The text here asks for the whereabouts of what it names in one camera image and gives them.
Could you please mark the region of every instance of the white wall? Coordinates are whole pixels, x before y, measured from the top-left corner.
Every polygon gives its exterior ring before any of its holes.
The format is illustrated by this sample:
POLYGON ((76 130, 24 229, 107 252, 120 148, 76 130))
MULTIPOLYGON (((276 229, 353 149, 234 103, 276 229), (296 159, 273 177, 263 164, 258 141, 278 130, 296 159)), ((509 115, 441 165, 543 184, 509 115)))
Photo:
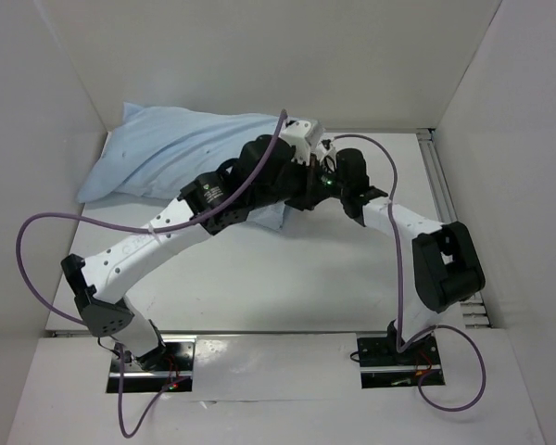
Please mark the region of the white wall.
MULTIPOLYGON (((70 60, 32 2, 0 0, 0 444, 6 442, 47 311, 19 278, 15 236, 38 211, 73 198, 104 127, 70 60)), ((25 242, 32 280, 50 299, 74 226, 38 223, 25 242)))
POLYGON ((107 127, 121 102, 434 127, 499 0, 40 0, 107 127))
POLYGON ((556 0, 504 0, 436 130, 460 218, 556 444, 556 0))

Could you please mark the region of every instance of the red wire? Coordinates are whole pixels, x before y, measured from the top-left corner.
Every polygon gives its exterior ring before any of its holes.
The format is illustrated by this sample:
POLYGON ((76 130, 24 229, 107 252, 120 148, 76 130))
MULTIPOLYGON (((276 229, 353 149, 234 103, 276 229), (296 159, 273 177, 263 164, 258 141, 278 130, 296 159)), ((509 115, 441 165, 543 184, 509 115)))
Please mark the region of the red wire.
POLYGON ((416 375, 415 375, 416 377, 417 377, 418 375, 422 375, 422 374, 428 373, 431 369, 433 369, 433 363, 430 361, 430 359, 428 358, 428 356, 427 356, 423 351, 421 351, 421 350, 419 350, 418 353, 419 353, 420 355, 422 355, 423 359, 426 360, 426 362, 428 363, 428 368, 427 368, 427 369, 424 369, 424 370, 422 370, 422 369, 421 369, 421 370, 416 369, 416 375))

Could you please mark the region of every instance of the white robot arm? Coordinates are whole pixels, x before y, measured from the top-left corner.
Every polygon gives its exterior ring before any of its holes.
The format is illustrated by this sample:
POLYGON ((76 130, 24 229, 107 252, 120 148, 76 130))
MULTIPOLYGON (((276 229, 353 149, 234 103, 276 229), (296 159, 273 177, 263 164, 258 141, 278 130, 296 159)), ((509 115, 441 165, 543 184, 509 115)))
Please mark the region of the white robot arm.
MULTIPOLYGON (((298 210, 313 210, 319 202, 337 198, 357 223, 393 235, 386 193, 369 185, 362 154, 353 148, 336 153, 331 141, 320 142, 322 134, 318 122, 288 122, 254 183, 234 204, 201 224, 180 232, 155 233, 155 229, 186 223, 220 205, 257 165, 269 136, 247 143, 239 159, 199 175, 144 226, 149 234, 130 235, 86 259, 73 254, 64 259, 64 275, 89 331, 95 337, 114 337, 144 369, 157 365, 165 354, 165 343, 126 292, 186 248, 245 221, 253 209, 278 201, 298 210)), ((443 225, 399 205, 393 214, 402 244, 413 256, 415 286, 406 290, 403 332, 404 338, 410 338, 434 323, 450 304, 482 288, 484 276, 463 224, 443 225)))

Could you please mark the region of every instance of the wire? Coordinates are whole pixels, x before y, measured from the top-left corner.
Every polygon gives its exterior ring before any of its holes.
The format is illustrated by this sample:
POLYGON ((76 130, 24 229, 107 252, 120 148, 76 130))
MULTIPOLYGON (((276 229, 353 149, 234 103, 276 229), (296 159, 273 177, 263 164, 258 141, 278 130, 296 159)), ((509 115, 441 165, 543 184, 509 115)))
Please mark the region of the wire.
POLYGON ((416 374, 414 375, 415 377, 418 377, 419 375, 422 375, 424 373, 428 373, 431 369, 433 369, 433 363, 430 361, 428 356, 422 350, 419 350, 418 353, 423 359, 426 360, 426 363, 428 364, 428 368, 418 369, 419 364, 418 364, 418 360, 416 360, 416 374))
POLYGON ((397 336, 396 336, 396 349, 397 349, 398 353, 402 353, 407 348, 409 348, 410 345, 415 340, 417 340, 418 338, 422 338, 426 334, 432 333, 436 329, 448 329, 448 330, 457 332, 459 335, 461 335, 463 338, 465 338, 468 341, 468 343, 470 343, 470 346, 472 346, 472 348, 474 349, 475 355, 477 356, 478 362, 480 364, 480 370, 482 372, 482 384, 480 386, 480 390, 478 391, 476 396, 472 399, 472 401, 466 403, 465 405, 456 407, 456 408, 448 408, 448 407, 439 405, 439 404, 431 401, 430 399, 428 399, 428 397, 426 397, 426 395, 423 392, 422 384, 423 384, 424 379, 427 376, 429 376, 430 374, 432 374, 434 371, 431 371, 430 373, 424 374, 420 377, 420 379, 418 380, 418 391, 420 392, 420 395, 423 397, 423 399, 424 399, 424 401, 426 401, 426 403, 428 403, 429 405, 437 408, 438 410, 446 411, 446 412, 449 412, 449 413, 457 413, 459 411, 469 410, 474 405, 476 405, 480 401, 480 399, 482 399, 482 396, 484 395, 484 390, 486 389, 486 382, 487 382, 487 374, 486 374, 486 366, 484 364, 484 358, 482 357, 482 354, 481 354, 480 350, 478 349, 478 347, 476 346, 476 344, 474 343, 474 341, 471 338, 469 338, 469 336, 467 334, 465 334, 464 332, 462 332, 460 329, 458 329, 456 327, 453 327, 453 326, 446 325, 446 324, 438 324, 438 325, 435 325, 435 326, 426 327, 422 331, 420 331, 417 334, 415 334, 414 336, 412 336, 405 343, 402 340, 402 329, 403 329, 403 323, 404 323, 403 259, 402 259, 402 254, 401 254, 401 237, 399 236, 398 224, 396 223, 396 220, 393 216, 393 198, 394 198, 394 196, 396 194, 396 191, 398 189, 398 167, 396 167, 396 163, 393 160, 393 158, 391 157, 391 155, 389 154, 389 152, 387 151, 387 149, 384 146, 382 146, 379 142, 372 139, 371 137, 365 136, 364 134, 340 134, 340 135, 334 137, 334 140, 345 139, 345 138, 363 139, 363 140, 368 141, 368 142, 376 145, 377 147, 379 147, 379 149, 384 153, 385 157, 389 161, 389 164, 391 165, 391 169, 393 171, 393 181, 392 181, 392 185, 391 185, 391 191, 389 192, 389 202, 387 203, 387 217, 389 219, 389 222, 391 223, 391 228, 393 230, 394 240, 395 240, 395 244, 396 244, 396 258, 397 258, 397 269, 398 269, 398 333, 397 333, 397 336))
POLYGON ((115 354, 118 356, 118 359, 121 360, 121 356, 120 356, 120 352, 118 350, 111 350, 110 348, 108 348, 107 346, 103 346, 103 344, 101 343, 101 337, 97 337, 96 338, 96 344, 99 345, 101 348, 103 348, 104 350, 108 350, 109 352, 111 352, 112 354, 115 354))
MULTIPOLYGON (((204 213, 201 213, 200 215, 196 216, 195 218, 193 218, 193 219, 191 219, 187 222, 182 222, 181 224, 176 224, 176 225, 170 225, 168 227, 159 227, 159 228, 156 228, 156 229, 152 230, 152 232, 155 233, 155 234, 167 234, 167 233, 170 233, 170 232, 177 232, 177 231, 182 230, 186 227, 190 227, 192 225, 200 224, 200 223, 204 222, 205 220, 213 217, 214 215, 220 213, 221 211, 226 209, 231 204, 233 204, 233 202, 236 199, 238 199, 243 194, 243 192, 246 191, 246 189, 251 185, 251 183, 253 183, 253 181, 258 176, 259 172, 261 172, 261 169, 263 169, 264 165, 266 165, 266 162, 270 158, 270 155, 272 154, 272 152, 274 150, 274 147, 276 146, 276 142, 278 141, 278 136, 280 134, 280 131, 282 130, 282 126, 284 124, 284 121, 286 121, 286 119, 288 119, 288 115, 286 113, 286 110, 283 109, 280 112, 280 117, 278 118, 278 122, 276 123, 276 128, 274 130, 274 134, 272 135, 272 139, 270 140, 270 143, 268 144, 268 148, 266 148, 266 151, 264 152, 263 156, 259 160, 258 165, 256 165, 255 169, 253 169, 253 172, 251 172, 251 174, 249 174, 247 179, 245 179, 245 181, 239 186, 239 188, 237 188, 234 191, 234 193, 232 195, 230 195, 224 202, 222 202, 218 207, 216 207, 216 208, 214 208, 210 211, 206 211, 204 213)), ((80 318, 76 318, 72 315, 68 315, 67 313, 61 311, 60 309, 58 309, 56 307, 54 307, 53 304, 51 304, 49 301, 47 301, 47 299, 45 299, 39 293, 39 291, 35 288, 35 286, 31 282, 31 279, 29 278, 29 275, 27 274, 27 271, 25 270, 25 266, 24 266, 24 263, 23 263, 23 260, 22 260, 22 252, 21 252, 22 251, 22 237, 25 234, 25 231, 27 230, 27 227, 29 227, 29 225, 33 221, 41 220, 43 218, 58 218, 58 219, 62 219, 62 220, 73 220, 73 221, 78 221, 78 222, 81 222, 81 223, 89 223, 89 224, 92 224, 92 225, 97 225, 99 227, 104 227, 106 229, 117 230, 119 232, 126 232, 126 233, 137 234, 137 235, 148 235, 148 234, 151 234, 151 232, 150 232, 149 229, 145 229, 145 228, 141 228, 141 227, 130 227, 130 226, 127 226, 127 225, 112 224, 110 222, 99 221, 99 220, 96 220, 94 218, 87 218, 86 216, 75 215, 73 213, 60 213, 60 212, 51 212, 51 211, 44 212, 44 213, 37 213, 35 215, 32 215, 31 217, 29 217, 22 224, 22 226, 19 229, 19 233, 17 234, 17 242, 16 242, 15 250, 16 250, 16 255, 17 255, 17 265, 19 267, 20 276, 22 276, 22 279, 25 282, 25 285, 27 285, 27 287, 29 288, 31 293, 35 296, 35 298, 38 299, 39 302, 42 303, 51 312, 54 312, 57 315, 59 315, 60 317, 63 317, 66 320, 70 320, 71 322, 78 323, 78 324, 84 324, 84 322, 80 318)))
MULTIPOLYGON (((121 356, 123 356, 123 345, 121 343, 118 343, 117 347, 120 350, 121 356)), ((140 426, 144 422, 145 417, 148 414, 148 411, 150 411, 150 408, 152 408, 152 406, 155 404, 155 402, 158 400, 158 398, 160 396, 162 396, 168 390, 172 389, 173 386, 175 384, 177 384, 179 381, 181 381, 182 379, 181 378, 175 379, 170 384, 163 385, 163 388, 157 394, 155 394, 155 397, 153 397, 150 400, 150 402, 146 405, 146 408, 145 408, 144 412, 142 413, 142 415, 140 416, 140 419, 138 420, 138 423, 136 424, 136 428, 134 428, 131 433, 128 433, 128 431, 126 430, 126 426, 123 422, 123 375, 124 375, 124 373, 125 373, 125 363, 123 362, 123 360, 120 360, 120 381, 119 381, 119 384, 118 384, 118 421, 120 423, 121 434, 125 438, 131 439, 136 435, 136 433, 140 429, 140 426)))

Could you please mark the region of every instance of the light blue pillow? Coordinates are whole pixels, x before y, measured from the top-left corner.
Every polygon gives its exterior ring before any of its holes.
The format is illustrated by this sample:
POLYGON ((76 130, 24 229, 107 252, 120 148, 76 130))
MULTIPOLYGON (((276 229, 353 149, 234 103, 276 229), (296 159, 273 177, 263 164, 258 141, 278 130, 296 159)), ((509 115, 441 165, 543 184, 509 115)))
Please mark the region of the light blue pillow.
MULTIPOLYGON (((90 202, 112 192, 173 199, 200 173, 237 158, 248 141, 272 134, 277 118, 262 114, 221 116, 178 107, 124 104, 123 124, 78 193, 90 202)), ((250 213, 248 220, 282 227, 284 203, 250 213)))

